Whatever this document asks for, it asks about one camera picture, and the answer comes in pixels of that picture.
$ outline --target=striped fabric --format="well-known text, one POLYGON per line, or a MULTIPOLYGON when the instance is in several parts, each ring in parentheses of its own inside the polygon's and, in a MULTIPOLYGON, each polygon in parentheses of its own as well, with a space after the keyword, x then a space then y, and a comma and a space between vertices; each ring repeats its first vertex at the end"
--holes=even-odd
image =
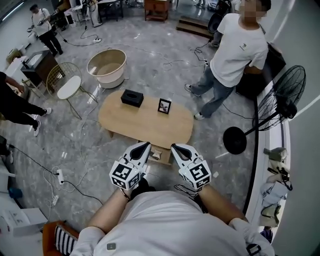
POLYGON ((62 255, 69 256, 77 244, 77 239, 62 226, 57 225, 54 231, 55 248, 62 255))

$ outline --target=black tissue box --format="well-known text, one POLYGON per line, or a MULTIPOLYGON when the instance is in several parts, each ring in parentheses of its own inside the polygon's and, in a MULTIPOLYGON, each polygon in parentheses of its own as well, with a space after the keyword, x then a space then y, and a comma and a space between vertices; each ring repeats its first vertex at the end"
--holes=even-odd
POLYGON ((140 108, 144 101, 144 95, 140 92, 126 89, 121 96, 121 101, 124 104, 140 108))

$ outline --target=fan base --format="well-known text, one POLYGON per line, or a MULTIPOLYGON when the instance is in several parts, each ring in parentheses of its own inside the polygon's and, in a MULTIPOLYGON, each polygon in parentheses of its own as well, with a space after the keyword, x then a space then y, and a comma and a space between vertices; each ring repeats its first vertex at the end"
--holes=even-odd
POLYGON ((247 147, 247 138, 245 133, 238 127, 230 127, 223 134, 223 144, 226 150, 233 155, 239 155, 247 147))

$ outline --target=wooden cabinet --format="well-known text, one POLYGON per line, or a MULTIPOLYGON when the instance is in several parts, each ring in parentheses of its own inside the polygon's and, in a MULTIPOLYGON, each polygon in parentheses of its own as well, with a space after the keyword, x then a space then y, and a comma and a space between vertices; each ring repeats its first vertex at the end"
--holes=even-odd
POLYGON ((168 18, 169 1, 145 0, 144 20, 165 21, 168 18))

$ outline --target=hand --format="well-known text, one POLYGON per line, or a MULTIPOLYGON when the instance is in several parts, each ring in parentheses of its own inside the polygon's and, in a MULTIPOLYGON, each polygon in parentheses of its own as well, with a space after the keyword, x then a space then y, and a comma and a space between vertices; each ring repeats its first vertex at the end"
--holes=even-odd
POLYGON ((22 94, 25 92, 25 87, 24 87, 23 85, 20 85, 17 89, 18 89, 19 92, 22 93, 22 94))

